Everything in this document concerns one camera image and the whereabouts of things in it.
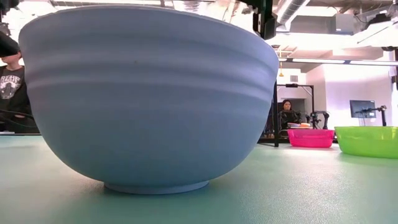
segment ceiling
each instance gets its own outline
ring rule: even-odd
[[[274,0],[274,12],[278,11],[284,1],[296,0]],[[390,6],[391,0],[307,0],[308,4],[301,7],[293,22],[291,29],[295,29],[297,21],[311,18],[333,17],[335,14],[353,14],[355,12],[366,12],[377,8]],[[25,0],[19,4],[18,9],[12,9],[4,17],[3,22],[8,22],[11,34],[17,39],[19,30],[30,20],[37,16],[73,7],[89,6],[94,4],[140,4],[148,6],[159,6],[189,11],[204,16],[214,17],[252,32],[252,16],[247,11],[248,6],[236,0]],[[281,57],[300,58],[347,58],[374,60],[382,56],[380,47],[356,47],[346,48],[344,45],[333,45],[335,42],[344,42],[343,35],[315,35],[308,33],[281,33],[282,39],[278,42],[270,40],[277,54]],[[284,68],[300,68],[303,72],[312,69],[314,64],[306,63],[283,63]]]

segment table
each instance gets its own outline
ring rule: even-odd
[[[68,168],[40,136],[0,136],[0,223],[398,223],[398,160],[258,145],[209,186],[128,195]]]

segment graphic t-shirt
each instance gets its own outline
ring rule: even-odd
[[[31,114],[24,74],[24,67],[13,71],[0,67],[1,110]]]

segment white wall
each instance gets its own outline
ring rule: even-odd
[[[350,100],[374,100],[386,105],[387,125],[392,125],[392,85],[389,67],[362,65],[321,65],[307,73],[307,83],[315,88],[315,110],[330,112],[329,129],[359,126],[363,120],[351,118]],[[381,126],[381,114],[366,119],[367,126]]]
[[[301,73],[300,69],[294,68],[283,68],[282,70],[278,71],[278,77],[276,79],[277,84],[289,84],[292,83],[290,81],[290,76],[296,75],[298,76],[298,82],[296,84],[305,85],[307,84],[306,81],[306,74]],[[278,87],[278,102],[282,102],[284,99],[306,99],[308,93],[303,90],[301,87],[299,88],[286,88],[279,86]]]

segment light blue bowl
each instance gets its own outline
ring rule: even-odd
[[[200,188],[256,144],[278,58],[208,17],[137,6],[79,7],[20,33],[32,110],[66,165],[135,194]]]

